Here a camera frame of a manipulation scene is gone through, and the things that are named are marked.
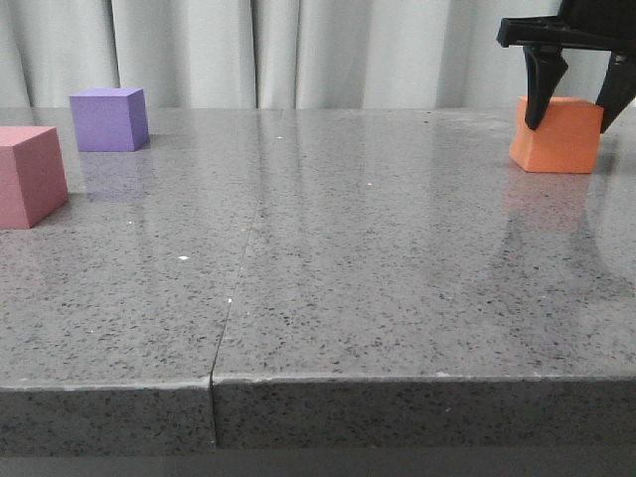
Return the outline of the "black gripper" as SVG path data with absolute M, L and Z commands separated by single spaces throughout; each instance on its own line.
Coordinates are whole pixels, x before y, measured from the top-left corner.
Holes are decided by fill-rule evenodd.
M 544 119 L 558 83 L 568 69 L 562 48 L 594 51 L 635 50 L 635 2 L 562 1 L 553 16 L 503 18 L 497 42 L 523 48 L 528 75 L 527 126 Z M 635 54 L 612 53 L 595 101 L 603 109 L 604 133 L 635 98 Z

